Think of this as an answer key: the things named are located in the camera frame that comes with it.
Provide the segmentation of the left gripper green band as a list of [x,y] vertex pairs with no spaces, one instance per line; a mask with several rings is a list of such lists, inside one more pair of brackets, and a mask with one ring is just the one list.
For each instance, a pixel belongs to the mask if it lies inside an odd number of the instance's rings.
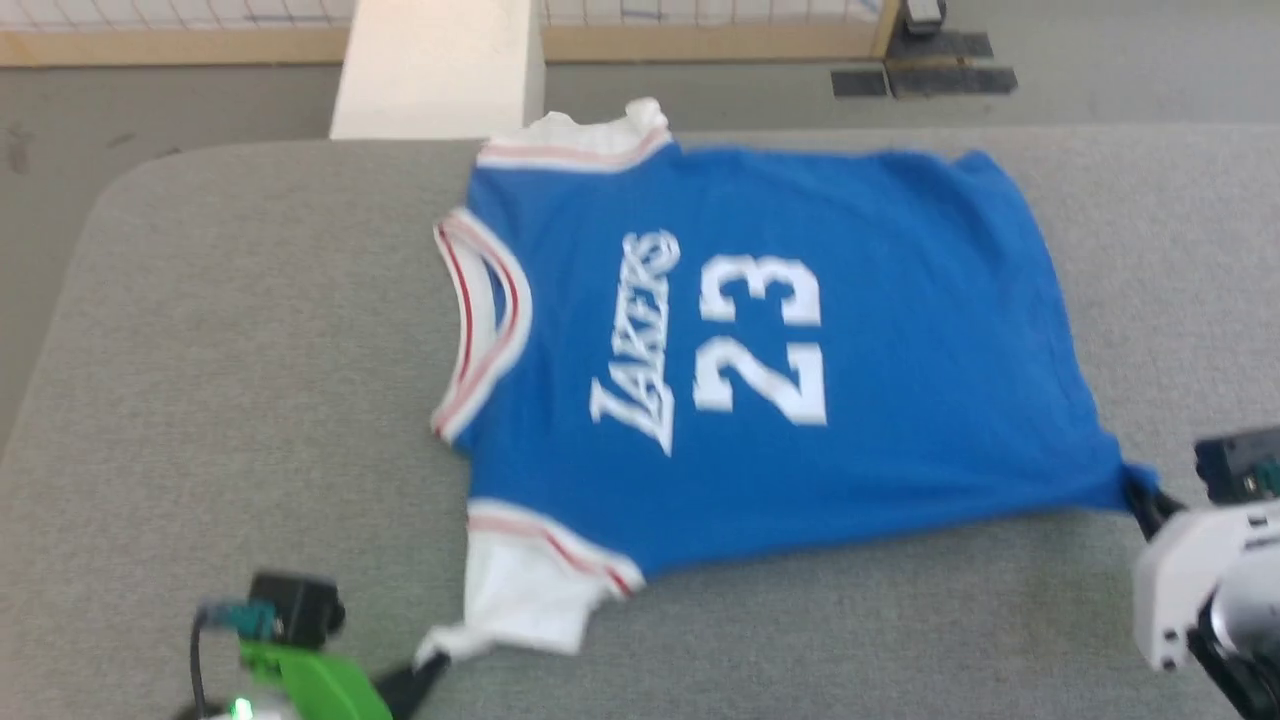
[[374,687],[355,662],[323,651],[242,641],[239,660],[268,689],[238,698],[239,719],[413,719],[452,665],[435,652],[387,670]]

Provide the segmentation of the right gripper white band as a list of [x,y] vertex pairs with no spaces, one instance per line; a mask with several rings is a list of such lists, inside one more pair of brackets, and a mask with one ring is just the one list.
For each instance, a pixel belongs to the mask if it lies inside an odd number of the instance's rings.
[[1124,498],[1146,542],[1133,569],[1134,639],[1153,670],[1180,667],[1207,626],[1229,659],[1277,651],[1279,502],[1187,511],[1135,478]]

